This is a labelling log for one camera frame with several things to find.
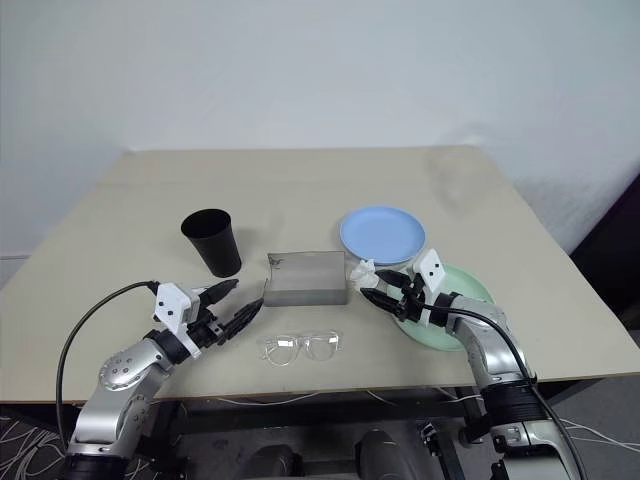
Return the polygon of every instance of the floor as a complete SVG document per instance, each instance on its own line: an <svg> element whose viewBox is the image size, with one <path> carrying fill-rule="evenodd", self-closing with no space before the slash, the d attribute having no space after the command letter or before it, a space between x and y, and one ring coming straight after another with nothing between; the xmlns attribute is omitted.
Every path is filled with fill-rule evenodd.
<svg viewBox="0 0 640 480"><path fill-rule="evenodd" d="M640 345L640 332L632 332ZM554 405L565 419L595 428L614 439L640 444L640 377L619 377L602 380L585 390ZM55 478L59 456L49 445L58 446L53 436L43 437L41 447L23 455L10 468L10 460L21 444L27 445L40 433L31 431L25 424L15 424L3 419L0 435L0 480ZM416 424L411 421L393 421L348 426L323 425L320 427L271 428L226 433L187 435L180 439L179 453L190 458L189 480L232 479L238 468L258 448L286 443L300 453L305 462L348 460L353 456L353 446L367 431L373 428L385 430L404 449L419 478L443 478L437 459L428 455L420 443ZM597 438L588 432L571 430L573 436ZM583 461L591 480L637 480L640 478L640 453L618 446L577 440ZM498 456L485 442L465 449L456 446L468 480L487 480L491 477L491 463ZM16 471L29 463L28 473L16 476ZM48 470L38 471L52 465ZM134 460L129 467L128 480L152 480L153 472L144 463ZM332 475L331 478L356 478L351 475Z"/></svg>

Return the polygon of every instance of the black cable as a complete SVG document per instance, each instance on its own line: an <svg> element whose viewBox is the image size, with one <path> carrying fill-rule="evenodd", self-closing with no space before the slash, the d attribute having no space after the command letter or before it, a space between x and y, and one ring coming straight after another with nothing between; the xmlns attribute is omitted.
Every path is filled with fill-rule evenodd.
<svg viewBox="0 0 640 480"><path fill-rule="evenodd" d="M476 318L476 319L480 320L483 323L486 323L491 328L493 328L496 332L498 332L498 334L502 337L502 339L507 344L507 347L509 347L509 350L511 351L512 355L514 356L514 358L516 360L516 363L518 364L518 368L520 369L520 373L525 378L525 380L529 383L529 386L531 387L531 390L533 391L533 394L538 398L538 401L543 406L543 408L547 411L547 413L551 417L551 420L553 420L553 423L556 424L556 426L558 427L558 430L560 430L560 434L562 435L562 437L564 438L565 442L569 446L569 450L571 450L571 455L573 456L573 459L576 462L576 466L578 467L578 474L580 475L580 478L582 480L587 480L587 472L586 472L586 470L584 468L584 464L582 463L582 458L580 458L580 454L578 453L578 449L576 448L575 444L573 443L573 440L571 439L571 436L569 435L569 432L567 432L566 427L564 426L564 424L562 423L562 421L560 420L560 418L558 417L556 412L553 411L551 406L547 403L547 401L544 399L544 397L540 394L540 392L536 388L536 386L535 386L536 379L532 378L529 375L527 367L525 366L525 364L524 364L524 362L522 360L522 357L520 356L520 352L518 352L518 349L513 344L513 341L511 340L511 337L509 336L509 334L500 325L498 325L496 322L494 322L490 318L485 317L484 315L482 315L480 313L477 313L477 312L474 312L472 310L465 310L465 309L462 309L462 308L441 307L441 306L427 305L427 304L423 304L422 308L424 308L426 310L437 311L437 312L453 313L453 314L456 314L456 315L465 315L465 316L468 316L468 317L473 317L473 318Z"/></svg>
<svg viewBox="0 0 640 480"><path fill-rule="evenodd" d="M85 313L80 321L73 327L71 333L67 337L67 341L64 343L64 347L62 347L62 352L60 353L60 360L58 360L58 373L56 374L56 419L58 421L58 434L60 435L60 441L62 442L62 446L66 452L67 447L69 446L67 442L67 437L64 434L64 421L63 421L63 412L62 412L62 377L64 375L64 364L67 361L67 354L69 353L69 348L71 347L71 343L73 339L78 334L82 326L86 323L87 320L96 313L98 309L100 309L104 304L110 302L114 298L122 295L129 290L133 290L138 287L148 287L154 294L158 291L158 282L154 280L149 280L146 282L136 282L131 285L127 285L126 287L122 287L120 290L116 290L115 292L107 295L105 298L96 303L93 307L89 309L87 313Z"/></svg>

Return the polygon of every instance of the table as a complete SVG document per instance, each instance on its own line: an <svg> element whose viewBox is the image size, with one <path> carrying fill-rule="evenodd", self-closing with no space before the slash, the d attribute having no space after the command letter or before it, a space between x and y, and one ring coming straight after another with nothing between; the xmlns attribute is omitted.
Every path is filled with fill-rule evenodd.
<svg viewBox="0 0 640 480"><path fill-rule="evenodd" d="M473 272L503 307L541 380L640 372L640 350L498 169L472 147L165 151L125 155L0 293L3 402L54 399L60 348L107 293L147 279L214 279L180 233L201 208L223 208L243 268L222 318L261 294L267 252L342 249L349 211L387 204L415 214L443 261ZM106 358L157 327L141 289L80 331L65 399L87 399ZM332 328L344 349L288 367L260 358L265 336ZM265 308L242 335L177 367L160 398L454 386L473 383L462 352L425 348L351 292L345 306Z"/></svg>

